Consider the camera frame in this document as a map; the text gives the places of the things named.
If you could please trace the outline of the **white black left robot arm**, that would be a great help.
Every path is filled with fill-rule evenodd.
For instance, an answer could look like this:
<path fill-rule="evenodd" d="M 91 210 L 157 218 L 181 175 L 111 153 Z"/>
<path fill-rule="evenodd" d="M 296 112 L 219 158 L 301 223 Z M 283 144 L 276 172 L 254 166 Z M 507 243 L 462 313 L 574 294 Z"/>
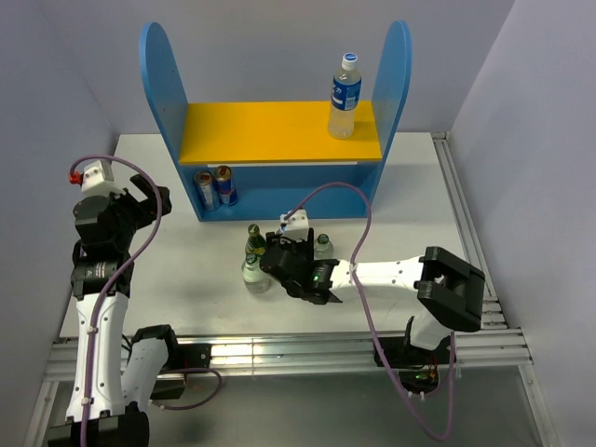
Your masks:
<path fill-rule="evenodd" d="M 124 337 L 132 239 L 171 211 L 168 188 L 141 174 L 130 180 L 144 200 L 106 182 L 73 209 L 79 235 L 71 274 L 79 336 L 74 389 L 64 424 L 47 432 L 48 446 L 148 445 L 146 412 L 155 401 L 156 379 L 185 370 L 169 325 L 141 328 L 129 342 Z"/>

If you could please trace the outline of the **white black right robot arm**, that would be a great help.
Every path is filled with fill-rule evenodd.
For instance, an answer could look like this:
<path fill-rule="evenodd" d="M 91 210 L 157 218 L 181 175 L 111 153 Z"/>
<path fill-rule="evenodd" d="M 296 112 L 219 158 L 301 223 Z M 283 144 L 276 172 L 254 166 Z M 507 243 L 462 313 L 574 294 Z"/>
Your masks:
<path fill-rule="evenodd" d="M 377 263 L 314 257 L 314 240 L 294 241 L 267 235 L 261 270 L 292 297 L 313 305 L 341 304 L 359 298 L 360 284 L 368 298 L 394 299 L 408 291 L 422 310 L 408 319 L 404 336 L 387 345 L 394 368 L 434 359 L 451 332 L 481 329 L 484 273 L 441 247 L 428 247 L 420 257 Z"/>

